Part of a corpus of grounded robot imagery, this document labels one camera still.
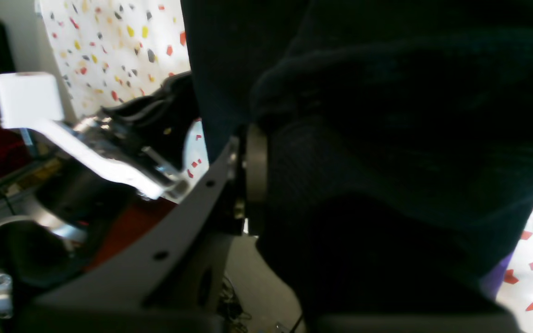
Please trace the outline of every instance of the purple fabric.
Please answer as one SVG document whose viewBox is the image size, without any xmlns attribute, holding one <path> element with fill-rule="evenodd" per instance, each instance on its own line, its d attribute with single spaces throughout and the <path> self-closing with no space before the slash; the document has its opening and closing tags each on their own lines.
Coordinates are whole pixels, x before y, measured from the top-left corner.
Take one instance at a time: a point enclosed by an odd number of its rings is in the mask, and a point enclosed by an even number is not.
<svg viewBox="0 0 533 333">
<path fill-rule="evenodd" d="M 486 297 L 489 297 L 490 299 L 497 298 L 497 292 L 499 292 L 499 288 L 501 288 L 503 278 L 505 277 L 505 271 L 507 270 L 507 266 L 513 255 L 514 254 L 511 253 L 502 259 L 493 270 L 480 280 L 480 289 Z"/>
</svg>

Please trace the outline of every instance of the white curtain with confetti print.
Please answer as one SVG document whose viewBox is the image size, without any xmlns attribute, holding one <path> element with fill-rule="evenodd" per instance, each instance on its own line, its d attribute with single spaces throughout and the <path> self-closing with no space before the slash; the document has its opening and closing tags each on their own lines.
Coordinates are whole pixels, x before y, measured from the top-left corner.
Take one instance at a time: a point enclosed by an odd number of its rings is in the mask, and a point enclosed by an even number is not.
<svg viewBox="0 0 533 333">
<path fill-rule="evenodd" d="M 190 70 L 179 0 L 40 0 L 57 65 L 77 118 L 152 93 Z M 201 122 L 192 126 L 182 175 L 207 169 Z"/>
</svg>

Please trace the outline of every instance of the white wall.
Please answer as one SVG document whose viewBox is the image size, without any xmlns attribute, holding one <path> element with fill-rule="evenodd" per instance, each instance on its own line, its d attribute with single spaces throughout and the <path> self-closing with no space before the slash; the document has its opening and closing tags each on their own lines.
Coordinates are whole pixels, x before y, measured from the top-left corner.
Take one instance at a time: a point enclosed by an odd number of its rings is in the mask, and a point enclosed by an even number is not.
<svg viewBox="0 0 533 333">
<path fill-rule="evenodd" d="M 6 25 L 9 47 L 19 72 L 48 72 L 57 78 L 66 120 L 75 113 L 53 57 L 44 23 L 34 12 L 34 0 L 0 0 L 0 20 Z"/>
</svg>

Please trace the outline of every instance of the black fabric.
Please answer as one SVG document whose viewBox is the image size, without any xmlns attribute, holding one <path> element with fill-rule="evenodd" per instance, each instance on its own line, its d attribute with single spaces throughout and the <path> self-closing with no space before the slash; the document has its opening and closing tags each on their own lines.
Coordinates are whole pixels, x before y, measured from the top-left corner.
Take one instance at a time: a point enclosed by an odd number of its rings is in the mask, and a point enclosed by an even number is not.
<svg viewBox="0 0 533 333">
<path fill-rule="evenodd" d="M 201 23 L 208 11 L 191 3 L 210 154 L 244 121 L 268 133 L 257 246 L 306 319 L 488 310 L 479 280 L 512 252 L 533 208 L 533 0 L 313 0 L 293 39 L 269 29 L 281 20 L 250 15 L 264 24 L 247 35 L 254 42 L 238 38 L 205 63 L 205 38 L 237 36 Z M 233 2 L 211 10 L 238 13 L 231 25 L 248 19 Z M 238 63 L 220 77 L 214 68 L 262 51 L 263 36 L 279 39 L 276 64 Z M 236 83 L 261 70 L 246 96 Z"/>
</svg>

